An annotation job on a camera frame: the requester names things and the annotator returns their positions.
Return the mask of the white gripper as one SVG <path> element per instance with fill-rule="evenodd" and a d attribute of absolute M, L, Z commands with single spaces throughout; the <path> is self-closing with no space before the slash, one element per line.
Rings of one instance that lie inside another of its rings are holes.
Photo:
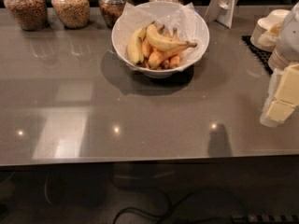
<path fill-rule="evenodd" d="M 299 106 L 299 63 L 284 70 L 274 70 L 260 122 L 267 127 L 277 127 L 284 123 L 296 106 Z"/>

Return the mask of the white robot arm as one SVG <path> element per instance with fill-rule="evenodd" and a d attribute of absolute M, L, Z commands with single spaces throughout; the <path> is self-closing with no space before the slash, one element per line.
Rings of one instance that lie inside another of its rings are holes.
<path fill-rule="evenodd" d="M 260 122 L 277 127 L 299 107 L 299 3 L 284 19 L 268 65 L 273 74 Z"/>

